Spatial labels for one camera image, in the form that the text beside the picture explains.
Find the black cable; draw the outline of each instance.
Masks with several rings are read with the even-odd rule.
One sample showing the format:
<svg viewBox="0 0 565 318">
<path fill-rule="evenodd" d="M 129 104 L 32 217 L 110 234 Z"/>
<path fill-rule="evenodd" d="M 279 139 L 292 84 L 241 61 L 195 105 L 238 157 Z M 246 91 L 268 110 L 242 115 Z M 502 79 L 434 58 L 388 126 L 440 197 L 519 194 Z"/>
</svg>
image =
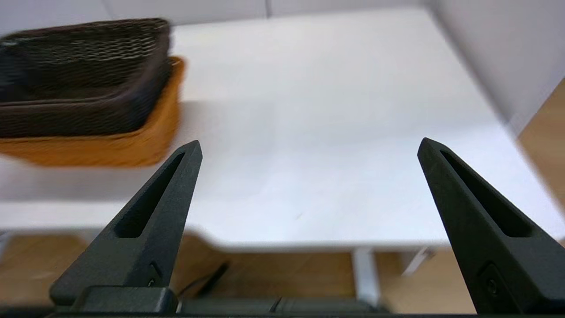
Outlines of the black cable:
<svg viewBox="0 0 565 318">
<path fill-rule="evenodd" d="M 204 286 L 202 286 L 202 288 L 200 288 L 200 290 L 196 293 L 195 297 L 201 298 L 206 296 L 206 294 L 214 288 L 214 285 L 216 285 L 218 280 L 220 280 L 220 277 L 222 277 L 222 275 L 228 270 L 228 267 L 229 265 L 227 262 L 222 263 L 222 265 L 220 265 L 220 267 L 218 267 L 218 269 L 210 275 L 210 278 L 208 278 L 206 283 L 204 283 Z"/>
<path fill-rule="evenodd" d="M 196 293 L 196 297 L 201 297 L 203 294 L 207 294 L 212 289 L 213 285 L 216 284 L 216 282 L 220 279 L 220 277 L 225 273 L 225 271 L 228 270 L 228 267 L 229 264 L 227 262 L 222 263 L 222 265 L 220 265 L 220 267 L 218 267 L 218 269 L 215 270 L 213 273 L 197 278 L 194 281 L 190 282 L 188 285 L 186 285 L 183 289 L 181 289 L 181 291 L 179 291 L 177 297 L 180 298 L 187 290 L 200 284 L 203 281 L 206 281 L 206 283 Z"/>
</svg>

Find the white table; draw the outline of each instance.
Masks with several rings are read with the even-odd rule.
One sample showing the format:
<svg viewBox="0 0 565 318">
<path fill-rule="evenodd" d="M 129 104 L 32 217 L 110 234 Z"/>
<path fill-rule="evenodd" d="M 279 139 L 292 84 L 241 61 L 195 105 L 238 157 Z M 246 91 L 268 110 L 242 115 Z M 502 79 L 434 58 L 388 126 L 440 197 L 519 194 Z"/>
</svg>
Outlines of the white table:
<svg viewBox="0 0 565 318">
<path fill-rule="evenodd" d="M 203 162 L 186 230 L 232 251 L 369 252 L 449 244 L 416 157 L 450 147 L 557 239 L 565 223 L 424 9 L 176 27 L 190 60 L 174 147 Z M 100 230 L 155 171 L 0 161 L 0 231 Z"/>
</svg>

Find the stacked baskets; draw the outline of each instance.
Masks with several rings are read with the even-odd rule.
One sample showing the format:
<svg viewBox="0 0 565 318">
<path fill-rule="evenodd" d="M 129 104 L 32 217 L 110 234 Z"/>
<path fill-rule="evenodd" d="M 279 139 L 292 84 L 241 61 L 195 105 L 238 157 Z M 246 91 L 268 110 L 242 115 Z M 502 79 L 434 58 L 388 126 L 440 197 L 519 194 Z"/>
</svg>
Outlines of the stacked baskets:
<svg viewBox="0 0 565 318">
<path fill-rule="evenodd" d="M 0 39 L 0 153 L 46 166 L 147 166 L 179 124 L 184 63 L 162 19 Z"/>
</svg>

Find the white table leg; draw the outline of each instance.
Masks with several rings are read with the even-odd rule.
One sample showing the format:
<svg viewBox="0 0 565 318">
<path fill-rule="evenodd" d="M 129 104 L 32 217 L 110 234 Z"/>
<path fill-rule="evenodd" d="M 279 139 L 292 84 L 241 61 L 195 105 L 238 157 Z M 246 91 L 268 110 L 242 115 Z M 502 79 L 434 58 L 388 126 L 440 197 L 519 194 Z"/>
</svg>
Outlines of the white table leg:
<svg viewBox="0 0 565 318">
<path fill-rule="evenodd" d="M 12 235 L 13 234 L 10 232 L 0 233 L 0 260 L 2 259 L 2 255 L 4 254 Z"/>
<path fill-rule="evenodd" d="M 371 248 L 357 248 L 351 253 L 355 293 L 358 300 L 377 306 L 381 297 L 375 254 Z"/>
<path fill-rule="evenodd" d="M 90 244 L 102 230 L 81 230 L 76 232 L 76 235 L 81 238 L 86 244 Z"/>
<path fill-rule="evenodd" d="M 428 246 L 413 252 L 401 252 L 400 261 L 402 264 L 402 275 L 410 276 L 416 272 L 418 267 L 432 256 L 432 251 Z"/>
</svg>

